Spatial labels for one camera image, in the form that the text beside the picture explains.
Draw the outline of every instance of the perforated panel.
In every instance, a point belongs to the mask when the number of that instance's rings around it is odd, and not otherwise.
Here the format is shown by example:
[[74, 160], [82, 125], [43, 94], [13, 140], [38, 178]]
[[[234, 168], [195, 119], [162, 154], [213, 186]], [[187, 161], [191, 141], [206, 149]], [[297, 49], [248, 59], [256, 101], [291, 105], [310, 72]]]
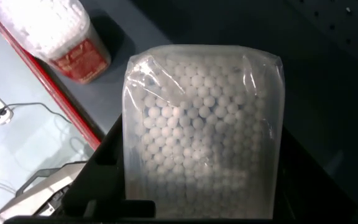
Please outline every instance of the perforated panel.
[[287, 0], [339, 48], [358, 60], [358, 1]]

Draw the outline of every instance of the plastic container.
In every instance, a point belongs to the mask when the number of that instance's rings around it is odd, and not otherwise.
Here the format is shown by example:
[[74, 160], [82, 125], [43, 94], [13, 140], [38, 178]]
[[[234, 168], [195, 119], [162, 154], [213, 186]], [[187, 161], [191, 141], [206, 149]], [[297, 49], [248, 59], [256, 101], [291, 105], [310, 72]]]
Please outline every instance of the plastic container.
[[127, 199], [153, 200], [157, 218], [272, 218], [284, 97], [267, 52], [168, 45], [131, 57]]
[[24, 49], [76, 82], [90, 82], [111, 62], [78, 0], [0, 0], [0, 21]]

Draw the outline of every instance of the red shelf edge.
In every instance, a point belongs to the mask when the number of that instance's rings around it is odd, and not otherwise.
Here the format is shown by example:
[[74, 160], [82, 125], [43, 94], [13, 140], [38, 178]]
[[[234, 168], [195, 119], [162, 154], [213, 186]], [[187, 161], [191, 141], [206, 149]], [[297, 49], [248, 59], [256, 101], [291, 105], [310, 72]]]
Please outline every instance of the red shelf edge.
[[65, 96], [65, 94], [57, 87], [53, 80], [49, 77], [47, 72], [35, 61], [34, 57], [25, 51], [16, 40], [10, 35], [10, 33], [5, 29], [5, 27], [0, 23], [0, 32], [2, 36], [9, 42], [13, 49], [17, 52], [20, 58], [32, 71], [32, 73], [38, 78], [42, 83], [45, 89], [49, 92], [52, 98], [56, 101], [59, 107], [67, 114], [71, 122], [78, 128], [80, 133], [83, 135], [88, 144], [92, 149], [100, 145], [101, 140], [96, 137], [92, 132], [92, 129], [84, 121], [81, 115], [77, 110], [71, 105], [70, 100]]

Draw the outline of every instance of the red label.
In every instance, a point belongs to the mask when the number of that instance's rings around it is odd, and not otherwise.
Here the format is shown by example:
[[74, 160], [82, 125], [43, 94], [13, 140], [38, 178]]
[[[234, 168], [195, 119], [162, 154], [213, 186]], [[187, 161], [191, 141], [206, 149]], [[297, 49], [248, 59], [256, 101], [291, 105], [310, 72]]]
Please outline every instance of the red label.
[[89, 39], [85, 39], [66, 55], [52, 63], [67, 77], [80, 83], [96, 78], [108, 65]]

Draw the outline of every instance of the clear plastic bag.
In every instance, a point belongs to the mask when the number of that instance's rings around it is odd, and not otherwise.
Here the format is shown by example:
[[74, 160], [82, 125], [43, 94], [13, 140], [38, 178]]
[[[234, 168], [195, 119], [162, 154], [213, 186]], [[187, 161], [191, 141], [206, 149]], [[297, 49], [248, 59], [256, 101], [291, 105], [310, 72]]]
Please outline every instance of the clear plastic bag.
[[131, 57], [122, 95], [126, 197], [157, 218], [272, 218], [284, 108], [279, 57], [167, 45]]

